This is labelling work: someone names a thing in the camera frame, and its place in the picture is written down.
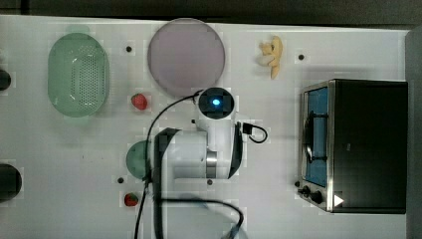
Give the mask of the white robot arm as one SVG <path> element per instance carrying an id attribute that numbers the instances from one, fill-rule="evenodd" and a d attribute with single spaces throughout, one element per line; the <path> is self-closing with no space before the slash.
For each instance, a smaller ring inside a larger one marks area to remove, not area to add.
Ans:
<path id="1" fill-rule="evenodd" d="M 242 124 L 235 120 L 235 100 L 223 88 L 191 96 L 195 101 L 195 130 L 167 127 L 152 140 L 151 175 L 156 239 L 164 239 L 165 203 L 205 204 L 200 198 L 178 198 L 177 179 L 229 179 L 243 159 Z"/>

